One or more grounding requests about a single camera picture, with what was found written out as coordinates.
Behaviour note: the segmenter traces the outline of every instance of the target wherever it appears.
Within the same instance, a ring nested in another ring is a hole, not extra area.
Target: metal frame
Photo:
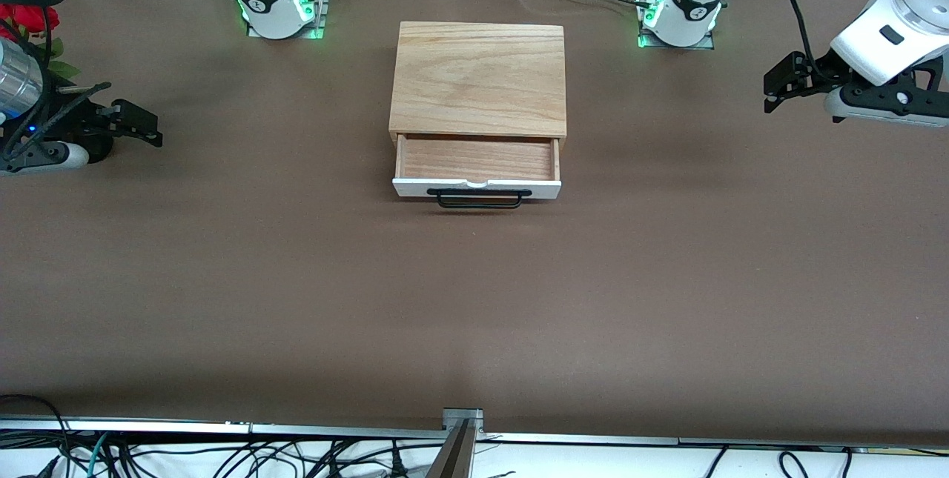
[[[443,427],[457,424],[461,413],[470,410],[445,410]],[[252,422],[203,422],[187,420],[129,419],[64,417],[65,427],[69,431],[135,431],[135,433],[154,434],[268,434],[268,435],[313,435],[324,437],[359,437],[377,439],[446,439],[450,430],[411,430],[410,428],[349,428],[332,426],[297,426],[279,424],[261,424]],[[641,437],[627,435],[586,435],[586,434],[534,434],[534,433],[492,433],[484,431],[483,414],[477,418],[478,431],[475,441],[492,443],[540,443],[556,445],[626,445],[627,447],[701,447],[702,445],[732,445],[738,447],[851,447],[854,451],[863,448],[910,448],[907,445],[840,443],[817,441],[785,441],[765,439],[709,439],[699,437]],[[0,415],[0,430],[42,430],[58,431],[59,422],[54,418],[37,416]],[[912,448],[925,450],[945,450],[942,445],[913,445]]]

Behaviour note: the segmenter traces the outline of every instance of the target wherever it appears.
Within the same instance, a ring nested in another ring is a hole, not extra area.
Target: table
[[[331,0],[321,42],[228,0],[68,0],[65,60],[160,116],[0,184],[0,390],[66,414],[949,440],[949,131],[762,113],[800,39],[728,0],[712,52],[603,0]],[[867,0],[800,0],[816,52]],[[401,20],[562,24],[558,200],[401,201]]]

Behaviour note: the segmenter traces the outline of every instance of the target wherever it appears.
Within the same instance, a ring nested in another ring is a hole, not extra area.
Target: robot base
[[[705,33],[705,37],[698,43],[695,43],[692,46],[673,46],[662,42],[655,33],[650,32],[649,30],[643,27],[643,22],[640,20],[640,35],[638,36],[638,43],[640,43],[640,48],[675,48],[679,50],[714,50],[715,49],[715,39],[712,38],[712,32]]]
[[[306,15],[312,16],[313,19],[306,23],[299,32],[289,36],[289,39],[322,39],[323,30],[326,27],[326,13],[329,9],[329,0],[304,0],[301,1],[300,7]],[[248,38],[263,39],[263,36],[252,28],[251,23],[247,19],[247,15],[244,14],[244,9],[241,8],[240,5],[238,5],[238,8],[241,10],[241,18],[244,19],[244,23],[247,26]]]
[[[633,1],[642,1],[650,5],[655,6],[655,0],[633,0]],[[647,29],[644,26],[643,21],[647,13],[654,12],[653,8],[636,8],[636,16],[638,18],[638,26],[640,26],[640,35],[638,36],[638,45],[640,48],[678,48],[679,50],[714,50],[715,49],[715,39],[712,38],[712,32],[709,31],[705,33],[700,42],[695,43],[692,46],[673,46],[664,42],[664,40],[659,39],[658,36]]]

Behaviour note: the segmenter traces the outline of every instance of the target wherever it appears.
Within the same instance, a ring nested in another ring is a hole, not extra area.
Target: open drawer
[[[400,133],[392,184],[399,196],[437,197],[440,204],[442,198],[557,198],[560,146],[540,137]]]

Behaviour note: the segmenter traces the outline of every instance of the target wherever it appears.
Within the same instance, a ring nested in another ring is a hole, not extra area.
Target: green cable
[[[95,447],[92,447],[92,455],[89,457],[89,468],[86,469],[85,478],[92,478],[95,475],[96,457],[102,449],[102,443],[105,443],[105,437],[108,434],[107,431],[105,434],[102,434],[102,436],[99,437],[99,441],[96,441]]]

